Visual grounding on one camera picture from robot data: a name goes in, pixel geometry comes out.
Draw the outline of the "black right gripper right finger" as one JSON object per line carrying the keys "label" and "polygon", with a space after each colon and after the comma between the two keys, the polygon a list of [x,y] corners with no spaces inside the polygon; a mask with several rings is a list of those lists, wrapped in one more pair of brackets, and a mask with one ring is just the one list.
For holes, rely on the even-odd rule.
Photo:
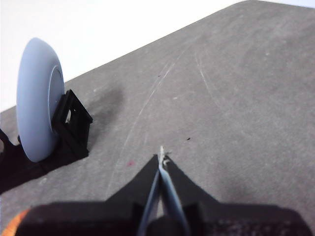
{"label": "black right gripper right finger", "polygon": [[162,162],[192,236],[311,236],[301,215],[265,204],[223,203],[195,184],[169,157]]}

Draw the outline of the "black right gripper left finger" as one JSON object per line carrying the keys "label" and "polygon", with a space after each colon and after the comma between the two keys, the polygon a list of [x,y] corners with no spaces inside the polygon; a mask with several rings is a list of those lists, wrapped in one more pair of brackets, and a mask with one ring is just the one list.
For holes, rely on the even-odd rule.
{"label": "black right gripper left finger", "polygon": [[18,236],[134,236],[158,170],[155,154],[138,174],[105,201],[54,202],[30,209]]}

